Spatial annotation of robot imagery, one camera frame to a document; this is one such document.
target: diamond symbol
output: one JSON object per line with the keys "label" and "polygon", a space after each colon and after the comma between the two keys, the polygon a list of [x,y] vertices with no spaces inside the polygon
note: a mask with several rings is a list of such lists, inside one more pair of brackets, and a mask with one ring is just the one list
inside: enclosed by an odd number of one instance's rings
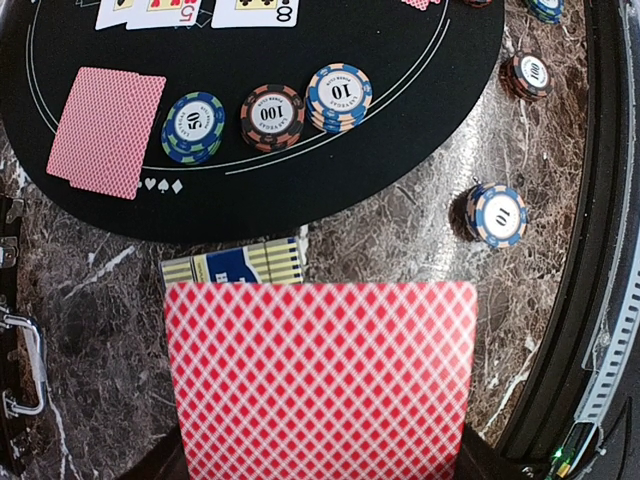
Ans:
{"label": "diamond symbol", "polygon": [[182,182],[180,180],[176,180],[175,182],[173,182],[173,185],[171,185],[171,188],[174,192],[176,192],[177,195],[178,193],[180,193],[180,190],[182,190]]}

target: cable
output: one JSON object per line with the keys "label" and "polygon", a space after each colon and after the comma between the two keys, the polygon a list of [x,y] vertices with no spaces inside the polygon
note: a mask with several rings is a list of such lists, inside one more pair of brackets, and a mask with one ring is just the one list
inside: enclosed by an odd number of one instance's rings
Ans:
{"label": "cable", "polygon": [[[616,417],[615,421],[613,422],[613,425],[609,429],[609,432],[605,435],[604,440],[602,441],[602,444],[600,445],[600,447],[602,448],[602,447],[605,447],[609,443],[609,440],[611,439],[613,434],[616,432],[616,430],[620,426],[620,422],[622,421],[623,418],[625,418],[626,419],[626,423],[625,423],[625,431],[624,431],[624,445],[622,447],[622,458],[620,459],[620,469],[618,470],[618,476],[616,477],[616,480],[622,480],[622,476],[624,475],[625,465],[627,463],[627,455],[628,455],[628,452],[629,452],[629,448],[631,446],[631,435],[632,435],[632,430],[633,430],[633,413],[632,413],[632,410],[633,410],[633,399],[631,397],[627,397],[627,401],[624,403],[624,405],[620,409],[620,413],[618,413],[618,416]],[[597,451],[594,452],[591,455],[591,457],[589,457],[589,460],[587,460],[587,462],[586,462],[584,467],[582,467],[580,470],[576,470],[575,472],[572,472],[567,477],[564,477],[563,480],[575,480],[575,479],[577,479],[580,475],[582,475],[586,471],[587,468],[591,468],[591,466],[597,460],[598,456],[599,456],[599,454],[597,453]]]}

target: silver handle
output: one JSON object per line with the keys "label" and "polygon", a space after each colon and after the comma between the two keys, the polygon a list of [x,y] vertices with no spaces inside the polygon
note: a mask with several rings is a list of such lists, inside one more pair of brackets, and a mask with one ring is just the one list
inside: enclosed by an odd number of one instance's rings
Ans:
{"label": "silver handle", "polygon": [[25,341],[27,345],[29,341],[26,339],[26,335],[33,334],[33,341],[35,343],[35,358],[29,355],[31,363],[31,375],[36,382],[36,392],[38,394],[38,404],[30,407],[21,405],[18,401],[11,396],[9,390],[2,392],[2,403],[4,404],[4,410],[8,417],[17,417],[19,415],[38,415],[44,410],[47,404],[47,375],[45,370],[45,351],[44,340],[42,338],[42,332],[38,322],[33,318],[20,317],[18,315],[11,315],[5,313],[0,316],[0,327],[9,328],[24,328],[29,333],[25,332]]}

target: black tabletop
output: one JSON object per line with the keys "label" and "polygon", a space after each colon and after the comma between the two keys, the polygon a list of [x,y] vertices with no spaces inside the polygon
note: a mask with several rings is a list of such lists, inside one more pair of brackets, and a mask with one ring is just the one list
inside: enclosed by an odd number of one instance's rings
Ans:
{"label": "black tabletop", "polygon": [[[256,237],[331,215],[408,173],[455,131],[491,75],[504,25],[503,0],[483,9],[442,0],[425,12],[400,0],[302,0],[294,28],[212,29],[211,3],[189,29],[96,31],[97,4],[14,2],[0,43],[0,109],[19,161],[55,203],[111,232],[186,243]],[[240,106],[255,87],[286,84],[304,95],[313,74],[336,62],[371,80],[362,125],[330,135],[309,124],[297,145],[274,154],[242,140]],[[167,78],[133,201],[73,189],[45,172],[83,66]],[[160,130],[173,103],[193,91],[216,95],[227,122],[217,154],[183,167],[165,155]]]}

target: white curved line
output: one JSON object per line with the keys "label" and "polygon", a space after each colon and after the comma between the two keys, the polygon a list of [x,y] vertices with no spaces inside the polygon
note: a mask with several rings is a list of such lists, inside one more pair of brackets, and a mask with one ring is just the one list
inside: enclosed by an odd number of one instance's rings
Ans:
{"label": "white curved line", "polygon": [[38,79],[36,78],[36,66],[33,60],[33,37],[36,36],[36,23],[38,22],[38,13],[40,12],[40,5],[42,5],[41,1],[38,2],[38,6],[36,7],[36,15],[33,17],[33,25],[32,25],[33,28],[31,29],[31,40],[29,40],[29,50],[31,53],[30,55],[31,62],[29,63],[31,63],[33,85],[36,89],[36,92],[38,93],[38,98],[40,98],[40,102],[42,102],[42,106],[49,114],[49,118],[51,119],[51,121],[55,123],[56,126],[58,126],[58,121],[56,120],[56,117],[52,115],[51,111],[49,110],[49,107],[47,106],[47,103],[44,101],[44,98],[42,98],[42,93],[40,93],[40,87],[38,87]]}
{"label": "white curved line", "polygon": [[[400,89],[400,91],[398,93],[396,93],[393,97],[391,97],[384,105],[382,105],[378,110],[373,112],[371,115],[367,115],[365,117],[365,119],[362,121],[362,123],[366,122],[367,120],[370,120],[377,113],[379,113],[382,110],[384,110],[390,103],[392,103],[396,98],[398,98],[400,95],[402,95],[402,93],[407,88],[409,88],[413,82],[415,82],[415,80],[420,76],[420,74],[424,71],[424,69],[427,68],[427,65],[429,65],[429,63],[431,62],[431,59],[433,58],[433,56],[438,52],[438,49],[440,48],[440,44],[442,43],[442,40],[444,40],[444,37],[447,36],[447,30],[449,29],[449,23],[451,23],[451,20],[447,20],[447,24],[444,27],[444,33],[440,37],[440,40],[438,40],[438,44],[436,45],[435,50],[431,53],[431,55],[429,55],[429,58],[427,59],[426,63],[422,66],[422,68],[420,68],[420,70],[418,70],[418,72],[413,76],[413,78],[404,87],[402,87],[402,89]],[[339,138],[342,135],[344,135],[345,133],[349,133],[349,131],[347,130],[346,132],[339,133],[338,135],[335,135],[333,138]],[[303,150],[302,152],[298,152],[298,153],[295,153],[293,155],[290,155],[289,157],[279,158],[278,160],[273,160],[271,162],[264,163],[262,165],[254,165],[253,167],[247,167],[247,168],[243,168],[241,170],[232,170],[230,172],[225,172],[225,175],[236,175],[238,173],[249,172],[251,170],[258,170],[259,168],[264,168],[264,167],[268,167],[268,166],[271,166],[271,165],[275,165],[276,163],[284,162],[285,160],[289,160],[291,158],[297,157],[298,155],[302,155],[303,153],[307,153],[307,152],[310,152],[312,150],[315,150],[316,148],[321,147],[325,143],[330,142],[331,140],[333,140],[333,138],[331,138],[329,140],[326,140],[326,141],[324,141],[324,142],[322,142],[322,143],[320,143],[318,145],[314,145],[313,147],[307,148],[306,150]]]}
{"label": "white curved line", "polygon": [[36,105],[38,112],[40,112],[40,116],[42,117],[42,120],[44,120],[45,125],[49,127],[49,130],[51,130],[55,135],[56,129],[49,124],[49,121],[45,118],[44,113],[42,113],[40,104],[36,101],[35,93],[33,92],[33,85],[31,84],[31,69],[29,68],[29,35],[30,34],[31,34],[31,25],[29,25],[29,27],[27,28],[27,42],[25,43],[25,46],[24,46],[24,58],[26,63],[25,66],[27,67],[27,83],[29,83],[29,91],[31,92],[31,98],[33,99],[33,103]]}
{"label": "white curved line", "polygon": [[[440,32],[440,29],[442,28],[442,22],[444,21],[446,14],[447,14],[447,9],[449,7],[449,0],[445,0],[445,4],[444,4],[444,9],[442,11],[442,15],[440,17],[440,23],[438,23],[438,28],[436,28],[436,31],[433,34],[433,37],[431,37],[431,40],[429,41],[429,44],[426,46],[426,48],[424,49],[424,51],[422,52],[422,55],[420,55],[420,57],[418,58],[418,60],[415,61],[415,63],[413,64],[413,66],[407,70],[407,72],[402,76],[402,78],[400,78],[400,80],[398,80],[389,90],[387,90],[381,97],[377,98],[376,100],[373,101],[373,103],[371,104],[371,107],[369,107],[369,110],[374,112],[375,106],[377,104],[379,104],[385,97],[387,97],[389,94],[393,93],[393,90],[400,85],[402,82],[404,82],[406,80],[406,78],[411,75],[411,72],[413,72],[416,68],[418,68],[418,65],[420,64],[420,62],[424,59],[424,57],[427,55],[427,53],[429,52],[429,49],[431,48],[431,45],[433,45],[434,40],[436,39],[436,37],[438,36],[438,33]],[[291,150],[298,148],[298,147],[302,147],[303,145],[312,142],[318,138],[321,138],[323,136],[326,136],[326,133],[320,133],[318,135],[314,135],[311,138],[308,138],[300,143],[296,143],[294,146],[291,147]],[[330,136],[329,140],[325,140],[324,142],[318,144],[318,146],[320,145],[325,145],[326,143],[333,141],[335,138],[339,137],[340,135],[332,135]],[[181,172],[181,171],[199,171],[199,170],[213,170],[213,169],[219,169],[219,168],[224,168],[224,167],[232,167],[235,165],[242,165],[243,163],[249,163],[249,162],[257,162],[259,160],[264,160],[265,158],[269,158],[272,157],[274,155],[278,155],[282,152],[271,152],[271,153],[267,153],[265,155],[260,155],[257,157],[251,157],[251,158],[245,158],[244,160],[234,160],[233,162],[227,162],[227,163],[220,163],[217,165],[204,165],[201,167],[151,167],[151,166],[146,166],[143,165],[142,168],[146,169],[146,170],[156,170],[156,171],[169,171],[169,172]],[[294,156],[297,156],[297,154],[292,154],[290,157],[284,157],[282,159],[279,160],[287,160],[288,158],[293,158]]]}

